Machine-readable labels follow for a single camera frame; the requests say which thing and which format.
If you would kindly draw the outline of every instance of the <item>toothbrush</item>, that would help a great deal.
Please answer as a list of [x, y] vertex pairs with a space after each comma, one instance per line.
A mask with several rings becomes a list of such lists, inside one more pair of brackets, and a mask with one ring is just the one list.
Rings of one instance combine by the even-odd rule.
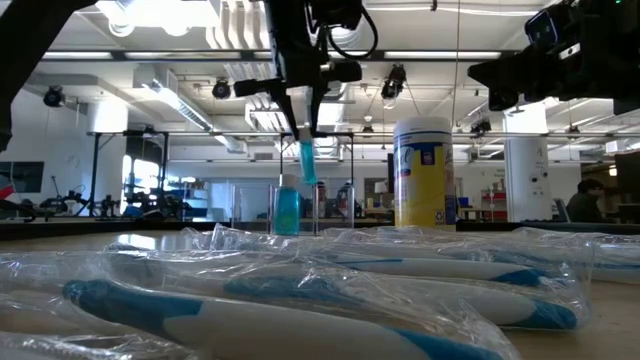
[[463, 300], [482, 317], [502, 327], [573, 330], [579, 325], [578, 317], [571, 309], [524, 295], [432, 280], [396, 278], [394, 281], [411, 293], [433, 297], [435, 301]]
[[[157, 262], [156, 265], [148, 266], [149, 263], [145, 260], [133, 263], [140, 267], [139, 270], [126, 266], [115, 266], [114, 269], [128, 269], [141, 274], [142, 278], [139, 276], [134, 283], [143, 287], [259, 303], [272, 300], [297, 301], [301, 306], [305, 306], [305, 303], [310, 306], [324, 303], [336, 308], [336, 311], [348, 308], [364, 313], [372, 305], [367, 298], [358, 296], [357, 290], [356, 296], [350, 295], [354, 290], [344, 287], [340, 281], [332, 281], [330, 275], [308, 278], [307, 271], [301, 264], [272, 264], [249, 273], [238, 268], [241, 274], [238, 276], [220, 276], [215, 271], [193, 276], [189, 275], [188, 269], [185, 272], [182, 267], [172, 268], [173, 264]], [[374, 275], [374, 282], [376, 277], [393, 284], [391, 286], [399, 285], [400, 291], [409, 291], [408, 294], [416, 299], [430, 294], [437, 294], [435, 301], [438, 302], [463, 299], [480, 315], [500, 326], [570, 330], [578, 325], [577, 316], [570, 309], [523, 295], [479, 286], [385, 275]]]
[[366, 321], [240, 301], [176, 296], [105, 280], [70, 281], [63, 295], [104, 320], [225, 359], [502, 359], [481, 347]]
[[328, 255], [326, 260], [354, 270], [387, 275], [488, 280], [512, 285], [538, 286], [542, 270], [515, 264], [424, 258], [378, 258]]
[[[405, 293], [410, 290], [412, 295], [417, 296], [416, 299], [431, 297], [429, 302], [443, 303], [464, 300], [481, 316], [499, 326], [548, 330], [572, 330], [578, 326], [577, 316], [570, 309], [523, 295], [478, 286], [402, 277], [394, 277], [393, 282]], [[218, 284], [208, 283], [207, 288], [223, 297], [243, 296], [249, 301], [290, 298], [356, 309], [371, 305], [366, 299], [350, 296], [348, 291], [334, 282], [321, 278], [305, 281], [302, 276], [246, 276]]]

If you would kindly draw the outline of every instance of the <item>red object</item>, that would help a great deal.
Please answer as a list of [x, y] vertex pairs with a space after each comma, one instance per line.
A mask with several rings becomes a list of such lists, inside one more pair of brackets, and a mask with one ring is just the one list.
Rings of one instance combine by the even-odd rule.
[[4, 200], [13, 194], [13, 186], [9, 185], [4, 189], [0, 189], [0, 199]]

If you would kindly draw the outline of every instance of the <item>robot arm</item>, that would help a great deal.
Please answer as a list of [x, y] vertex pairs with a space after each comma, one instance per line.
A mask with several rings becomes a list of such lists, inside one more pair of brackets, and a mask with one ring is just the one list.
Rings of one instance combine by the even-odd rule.
[[11, 140], [13, 99], [73, 12], [96, 2], [14, 0], [0, 17], [0, 152], [7, 149]]
[[489, 88], [489, 108], [548, 96], [614, 100], [614, 113], [640, 107], [640, 7], [635, 1], [564, 0], [529, 19], [523, 51], [473, 65], [469, 76]]
[[[298, 139], [298, 129], [288, 88], [308, 86], [307, 117], [311, 136], [316, 136], [320, 103], [331, 81], [351, 82], [362, 79], [362, 69], [355, 61], [368, 57], [377, 47], [377, 29], [362, 6], [361, 0], [264, 0], [267, 25], [271, 36], [272, 61], [276, 78], [246, 80], [234, 84], [236, 96], [267, 92], [283, 112], [291, 133]], [[331, 28], [355, 30], [362, 16], [374, 32], [371, 50], [353, 56], [341, 50], [333, 41]], [[311, 43], [309, 33], [317, 31], [317, 41]], [[345, 60], [331, 61], [328, 44]]]

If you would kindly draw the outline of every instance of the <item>person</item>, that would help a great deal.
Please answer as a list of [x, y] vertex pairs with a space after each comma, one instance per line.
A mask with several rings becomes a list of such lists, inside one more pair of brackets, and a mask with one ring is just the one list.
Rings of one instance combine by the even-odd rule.
[[578, 184], [578, 193], [571, 197], [567, 213], [572, 222], [608, 223], [600, 213], [598, 199], [604, 195], [604, 185], [598, 180], [586, 179]]

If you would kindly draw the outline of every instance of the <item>table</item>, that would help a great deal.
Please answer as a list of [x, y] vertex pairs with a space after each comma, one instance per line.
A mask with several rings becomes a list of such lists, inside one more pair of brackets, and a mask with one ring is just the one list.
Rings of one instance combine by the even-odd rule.
[[[113, 242], [184, 248], [179, 232], [142, 231], [0, 242], [0, 252], [101, 250]], [[640, 357], [640, 286], [594, 283], [591, 322], [575, 333], [505, 330], [525, 360], [631, 360]]]

